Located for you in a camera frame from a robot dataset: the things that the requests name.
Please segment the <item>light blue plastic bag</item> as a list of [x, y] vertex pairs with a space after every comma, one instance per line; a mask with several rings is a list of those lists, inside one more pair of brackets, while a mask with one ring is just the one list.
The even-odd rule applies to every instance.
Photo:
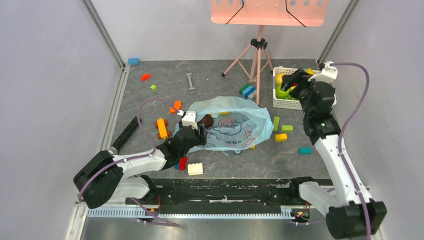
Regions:
[[199, 150], [245, 150], [270, 138], [273, 123], [265, 107], [237, 96], [217, 96], [210, 100], [194, 102], [189, 108], [197, 112], [196, 121], [211, 115], [214, 123], [206, 128], [206, 145], [195, 146], [189, 152]]

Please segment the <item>yellow fake banana bunch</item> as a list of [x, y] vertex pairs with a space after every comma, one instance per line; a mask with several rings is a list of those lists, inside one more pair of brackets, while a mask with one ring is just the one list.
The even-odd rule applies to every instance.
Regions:
[[[310, 77], [314, 75], [314, 72], [312, 70], [305, 70], [305, 71], [310, 74]], [[300, 92], [302, 92], [303, 90], [306, 90], [309, 86], [310, 86], [310, 82], [308, 82], [308, 80], [302, 85], [295, 84], [294, 86], [291, 87], [290, 95], [294, 98]]]

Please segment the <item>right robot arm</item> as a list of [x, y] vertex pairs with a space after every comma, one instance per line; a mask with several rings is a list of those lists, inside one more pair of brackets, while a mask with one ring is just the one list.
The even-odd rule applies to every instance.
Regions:
[[295, 204], [306, 201], [314, 206], [325, 217], [327, 229], [334, 239], [371, 239], [387, 214], [386, 205], [375, 201], [360, 181], [346, 152], [343, 129], [332, 115], [335, 88], [317, 78], [318, 74], [297, 69], [283, 76], [281, 90], [294, 87], [290, 96], [300, 102], [303, 130], [323, 159], [335, 194], [305, 176], [291, 181], [289, 199]]

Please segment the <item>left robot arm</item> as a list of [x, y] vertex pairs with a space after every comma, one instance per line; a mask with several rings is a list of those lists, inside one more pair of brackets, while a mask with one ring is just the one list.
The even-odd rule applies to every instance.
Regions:
[[172, 168], [193, 147], [206, 143], [206, 128], [200, 123], [197, 129], [181, 126], [173, 137], [151, 151], [112, 155], [102, 150], [73, 178], [79, 191], [78, 200], [89, 209], [96, 209], [113, 198], [135, 198], [151, 204], [157, 198], [157, 190], [148, 177], [140, 175]]

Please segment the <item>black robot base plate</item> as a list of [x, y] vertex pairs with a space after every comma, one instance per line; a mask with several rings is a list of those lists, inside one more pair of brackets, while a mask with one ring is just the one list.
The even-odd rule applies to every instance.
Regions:
[[162, 214], [276, 214], [305, 208], [288, 178], [154, 178], [153, 192], [137, 199]]

